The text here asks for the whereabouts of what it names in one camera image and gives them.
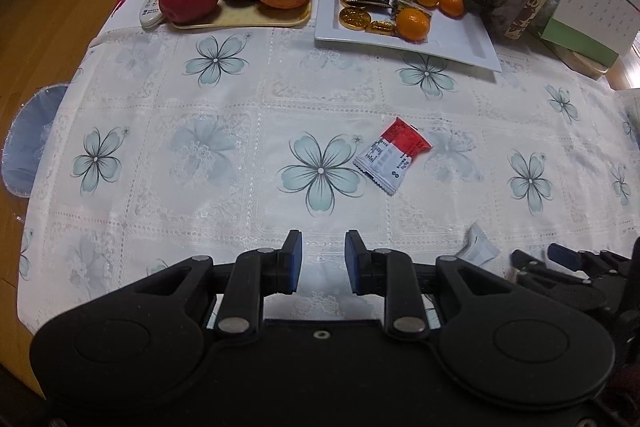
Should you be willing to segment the white floral tablecloth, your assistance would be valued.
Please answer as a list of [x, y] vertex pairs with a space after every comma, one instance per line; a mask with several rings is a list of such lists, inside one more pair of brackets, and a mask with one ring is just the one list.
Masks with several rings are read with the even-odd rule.
[[[302, 231], [304, 267], [275, 317], [377, 317], [342, 261], [346, 231], [419, 262], [477, 223], [509, 255], [631, 252], [639, 95], [541, 46], [499, 72], [292, 29], [145, 32], [143, 0], [107, 20], [55, 115], [30, 194], [17, 314], [28, 329], [193, 255], [230, 262]], [[352, 162], [400, 118], [432, 148], [387, 195]]]

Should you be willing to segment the white remote control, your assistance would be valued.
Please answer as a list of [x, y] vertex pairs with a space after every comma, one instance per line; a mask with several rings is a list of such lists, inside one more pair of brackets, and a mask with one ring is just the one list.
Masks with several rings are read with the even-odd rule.
[[149, 30], [164, 20], [160, 10], [160, 0], [145, 0], [139, 12], [139, 23], [142, 29]]

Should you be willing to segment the right mandarin orange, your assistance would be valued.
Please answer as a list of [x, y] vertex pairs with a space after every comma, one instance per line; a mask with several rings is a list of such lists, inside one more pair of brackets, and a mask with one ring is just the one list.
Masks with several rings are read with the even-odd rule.
[[465, 13], [463, 0], [438, 0], [440, 12], [452, 18], [460, 18]]

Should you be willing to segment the silver grey snack bar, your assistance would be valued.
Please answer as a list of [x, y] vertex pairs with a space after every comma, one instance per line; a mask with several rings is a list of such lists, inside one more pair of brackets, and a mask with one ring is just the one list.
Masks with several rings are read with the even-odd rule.
[[477, 224], [473, 223], [466, 232], [466, 243], [457, 252], [456, 257], [471, 265], [483, 268], [499, 256], [499, 249], [491, 243], [486, 233]]

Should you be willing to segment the red white snack packet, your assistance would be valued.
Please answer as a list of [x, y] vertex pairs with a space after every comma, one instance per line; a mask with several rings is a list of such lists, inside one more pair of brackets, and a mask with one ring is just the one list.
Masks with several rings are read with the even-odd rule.
[[352, 162], [387, 195], [393, 196], [413, 161], [431, 148], [431, 144], [415, 127], [396, 118]]

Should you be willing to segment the white rectangular plate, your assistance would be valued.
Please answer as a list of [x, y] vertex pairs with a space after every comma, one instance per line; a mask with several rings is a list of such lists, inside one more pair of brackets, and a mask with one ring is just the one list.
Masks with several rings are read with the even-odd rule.
[[423, 54], [493, 72], [501, 69], [477, 15], [451, 17], [412, 0], [388, 0], [383, 6], [318, 0], [314, 38]]

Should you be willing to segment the front mandarin orange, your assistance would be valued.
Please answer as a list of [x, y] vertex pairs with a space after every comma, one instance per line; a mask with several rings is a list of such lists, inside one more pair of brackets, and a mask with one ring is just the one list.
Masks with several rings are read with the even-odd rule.
[[402, 38], [412, 41], [423, 41], [431, 29], [431, 17], [420, 10], [405, 8], [395, 15], [395, 26]]

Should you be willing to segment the beige fruit board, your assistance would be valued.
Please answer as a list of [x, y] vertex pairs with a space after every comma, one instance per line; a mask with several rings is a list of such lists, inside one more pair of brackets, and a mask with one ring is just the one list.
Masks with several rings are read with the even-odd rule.
[[210, 14], [193, 23], [172, 23], [179, 30], [205, 30], [240, 27], [294, 27], [310, 19], [312, 1], [295, 9], [273, 9], [262, 3], [233, 5], [221, 1]]

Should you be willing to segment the desk calendar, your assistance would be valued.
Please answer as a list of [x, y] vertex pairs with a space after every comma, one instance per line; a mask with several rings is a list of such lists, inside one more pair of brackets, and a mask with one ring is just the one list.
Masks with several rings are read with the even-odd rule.
[[559, 0], [540, 36], [611, 67], [638, 32], [639, 0]]

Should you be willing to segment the gold chocolate coin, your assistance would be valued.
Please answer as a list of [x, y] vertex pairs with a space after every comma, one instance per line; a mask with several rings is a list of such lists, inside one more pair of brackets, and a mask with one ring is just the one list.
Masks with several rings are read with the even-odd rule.
[[338, 22], [347, 29], [362, 31], [372, 22], [371, 15], [359, 8], [344, 8], [338, 13]]

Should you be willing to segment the blue chair cushion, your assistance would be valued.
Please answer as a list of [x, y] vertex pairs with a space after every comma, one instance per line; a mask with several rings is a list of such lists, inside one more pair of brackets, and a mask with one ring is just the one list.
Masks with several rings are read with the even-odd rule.
[[36, 92], [17, 112], [4, 139], [1, 178], [10, 194], [29, 198], [44, 147], [68, 84], [60, 83]]

